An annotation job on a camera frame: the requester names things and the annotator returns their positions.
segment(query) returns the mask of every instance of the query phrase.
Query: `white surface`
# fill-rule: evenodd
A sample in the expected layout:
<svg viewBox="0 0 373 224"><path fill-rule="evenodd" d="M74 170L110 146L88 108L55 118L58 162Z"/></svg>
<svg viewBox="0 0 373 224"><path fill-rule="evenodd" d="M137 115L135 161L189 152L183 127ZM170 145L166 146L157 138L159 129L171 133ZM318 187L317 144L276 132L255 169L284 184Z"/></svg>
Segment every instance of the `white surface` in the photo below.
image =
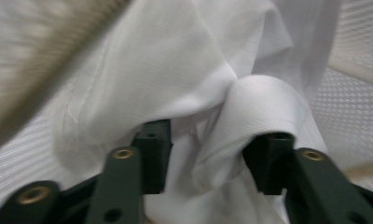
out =
<svg viewBox="0 0 373 224"><path fill-rule="evenodd" d="M329 0L134 1L75 58L47 110L68 172L58 180L99 172L105 153L128 145L142 123L172 119L166 193L145 197L154 223L283 223L279 198L255 191L239 152L248 135L278 130L325 149L303 102L320 83L337 10ZM10 166L14 176L30 172Z"/></svg>

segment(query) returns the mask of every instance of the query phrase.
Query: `crumpled fabric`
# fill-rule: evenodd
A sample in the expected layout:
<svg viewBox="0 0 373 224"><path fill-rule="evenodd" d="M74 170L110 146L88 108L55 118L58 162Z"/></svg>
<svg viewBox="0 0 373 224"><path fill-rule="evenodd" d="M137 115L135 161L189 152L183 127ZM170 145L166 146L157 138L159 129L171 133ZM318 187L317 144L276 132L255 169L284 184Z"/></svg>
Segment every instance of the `crumpled fabric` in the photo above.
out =
<svg viewBox="0 0 373 224"><path fill-rule="evenodd" d="M158 224L286 222L241 159L256 135L289 132L325 151L309 108L338 1L135 0L65 70L47 109L59 165L83 178L144 122L172 120L165 193L145 196Z"/></svg>

